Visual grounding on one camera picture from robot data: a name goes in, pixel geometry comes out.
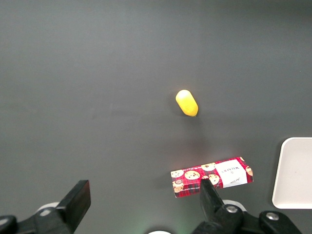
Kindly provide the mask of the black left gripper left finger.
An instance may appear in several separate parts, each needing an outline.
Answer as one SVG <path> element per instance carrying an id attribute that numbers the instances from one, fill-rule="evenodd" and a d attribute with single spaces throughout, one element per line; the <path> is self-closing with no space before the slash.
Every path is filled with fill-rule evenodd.
<path id="1" fill-rule="evenodd" d="M 91 205 L 90 183 L 80 180 L 55 206 L 45 205 L 19 223 L 20 234 L 73 234 Z"/>

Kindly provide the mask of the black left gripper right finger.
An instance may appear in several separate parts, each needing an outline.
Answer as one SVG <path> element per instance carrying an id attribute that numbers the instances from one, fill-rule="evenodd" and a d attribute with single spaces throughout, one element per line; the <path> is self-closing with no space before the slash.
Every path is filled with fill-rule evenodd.
<path id="1" fill-rule="evenodd" d="M 209 179 L 200 182 L 200 205 L 205 221 L 193 234 L 237 234 L 243 223 L 243 211 L 236 205 L 225 204 Z"/>

